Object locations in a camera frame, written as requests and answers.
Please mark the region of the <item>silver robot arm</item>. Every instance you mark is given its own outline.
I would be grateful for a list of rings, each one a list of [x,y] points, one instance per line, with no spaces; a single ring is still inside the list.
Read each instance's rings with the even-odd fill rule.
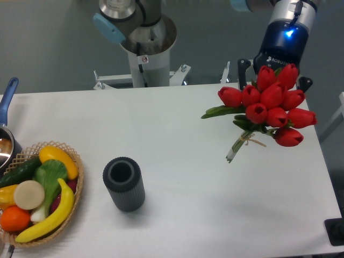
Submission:
[[[247,85],[246,70],[253,67],[257,74],[262,66],[276,70],[292,63],[299,68],[306,43],[317,14],[319,1],[231,1],[240,12],[273,8],[260,50],[253,60],[238,61],[238,85]]]

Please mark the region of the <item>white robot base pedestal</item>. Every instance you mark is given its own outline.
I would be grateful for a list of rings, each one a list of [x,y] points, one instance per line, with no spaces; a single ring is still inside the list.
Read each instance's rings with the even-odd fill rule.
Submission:
[[[161,1],[99,1],[93,22],[101,35],[126,51],[135,88],[170,85],[170,50],[177,38]]]

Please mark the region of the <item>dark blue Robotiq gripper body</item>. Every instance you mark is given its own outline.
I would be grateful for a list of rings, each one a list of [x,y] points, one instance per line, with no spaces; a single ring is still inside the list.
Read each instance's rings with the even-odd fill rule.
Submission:
[[[273,70],[295,64],[298,68],[309,33],[299,24],[289,26],[287,21],[274,21],[267,27],[258,55],[253,59],[253,67],[258,73],[263,66]]]

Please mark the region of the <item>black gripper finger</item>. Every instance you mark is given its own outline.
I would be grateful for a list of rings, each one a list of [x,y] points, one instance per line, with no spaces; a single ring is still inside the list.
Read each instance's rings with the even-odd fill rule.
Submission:
[[[296,80],[296,88],[298,90],[301,90],[303,93],[306,93],[312,85],[313,85],[313,80],[309,77],[300,76]]]
[[[243,90],[246,85],[246,71],[248,68],[250,68],[252,65],[251,61],[248,59],[239,59],[237,61],[237,66],[238,66],[238,85],[239,89]]]

